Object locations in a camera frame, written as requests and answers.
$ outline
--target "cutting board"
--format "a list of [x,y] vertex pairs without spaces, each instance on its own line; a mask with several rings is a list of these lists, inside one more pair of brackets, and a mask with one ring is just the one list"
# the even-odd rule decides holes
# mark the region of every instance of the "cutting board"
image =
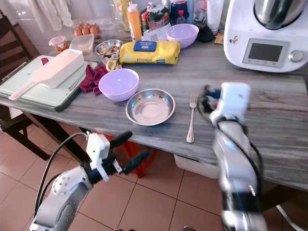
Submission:
[[[23,86],[31,78],[31,74],[42,66],[42,58],[51,60],[54,57],[40,55],[31,60],[26,66],[14,73],[8,80],[0,85],[0,96],[8,98],[13,92]],[[79,84],[86,77],[85,70],[87,64],[90,64],[93,68],[97,65],[95,62],[85,62],[57,88],[52,89],[39,84],[23,95],[18,101],[38,105],[55,111],[64,110],[80,93]],[[82,78],[78,81],[78,84],[76,84],[72,90],[69,90],[68,88],[81,76]]]

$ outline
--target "display screen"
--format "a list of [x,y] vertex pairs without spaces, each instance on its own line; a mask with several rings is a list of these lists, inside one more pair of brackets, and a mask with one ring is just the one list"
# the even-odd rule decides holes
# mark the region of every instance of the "display screen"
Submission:
[[278,62],[282,48],[283,46],[253,43],[248,58]]

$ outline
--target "metal bowl with food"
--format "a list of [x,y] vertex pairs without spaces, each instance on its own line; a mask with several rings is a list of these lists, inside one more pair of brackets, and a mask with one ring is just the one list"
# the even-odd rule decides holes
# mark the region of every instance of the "metal bowl with food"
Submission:
[[112,55],[120,50],[123,42],[117,39],[106,40],[98,44],[95,48],[95,52],[98,55]]
[[146,89],[131,97],[126,104],[126,116],[143,126],[161,124],[169,119],[175,110],[174,98],[160,89]]

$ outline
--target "plastic scoop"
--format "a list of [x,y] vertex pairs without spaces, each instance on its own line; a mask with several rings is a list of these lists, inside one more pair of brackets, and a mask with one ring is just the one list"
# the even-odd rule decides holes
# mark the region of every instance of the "plastic scoop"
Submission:
[[84,58],[82,51],[67,49],[40,69],[33,72],[31,79],[13,93],[9,99],[14,101],[18,100],[26,92],[40,83],[49,88],[56,88],[83,64]]

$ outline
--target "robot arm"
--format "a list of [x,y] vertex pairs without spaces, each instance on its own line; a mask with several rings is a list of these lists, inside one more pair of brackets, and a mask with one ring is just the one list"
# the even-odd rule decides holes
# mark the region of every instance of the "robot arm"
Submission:
[[260,212],[258,176],[247,157],[250,141],[241,124],[249,101],[250,87],[223,83],[217,109],[210,114],[216,127],[213,148],[219,163],[222,190],[222,222],[226,231],[266,231]]
[[110,142],[104,135],[89,134],[87,153],[90,163],[66,171],[53,182],[51,192],[40,205],[30,226],[31,231],[66,231],[75,218],[77,207],[81,200],[100,180],[108,181],[114,173],[128,174],[139,166],[148,156],[149,151],[143,151],[130,162],[121,167],[116,157],[110,151],[131,137],[126,132]]

